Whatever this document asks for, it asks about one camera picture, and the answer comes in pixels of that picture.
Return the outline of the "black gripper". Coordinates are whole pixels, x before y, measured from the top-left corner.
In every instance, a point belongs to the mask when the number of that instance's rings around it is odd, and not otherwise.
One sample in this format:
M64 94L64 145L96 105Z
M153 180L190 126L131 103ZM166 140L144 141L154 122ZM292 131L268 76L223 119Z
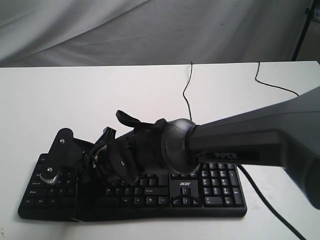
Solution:
M91 207L91 182L110 183L117 177L104 166L99 154L114 140L116 130L106 127L95 143L74 137L69 128L58 131L39 171L40 179L55 185L67 172L75 172L75 200L72 219L84 222Z

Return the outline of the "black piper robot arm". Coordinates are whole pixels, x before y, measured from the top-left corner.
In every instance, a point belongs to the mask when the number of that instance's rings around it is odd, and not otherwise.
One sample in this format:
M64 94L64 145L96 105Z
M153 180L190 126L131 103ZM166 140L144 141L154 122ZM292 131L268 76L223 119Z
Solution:
M106 128L97 143L74 138L61 129L40 171L47 184L66 169L84 183L124 180L142 174L189 174L202 163L282 167L311 205L320 207L320 90L264 108L197 125L181 118L155 123L118 110L116 117L131 131L115 136Z

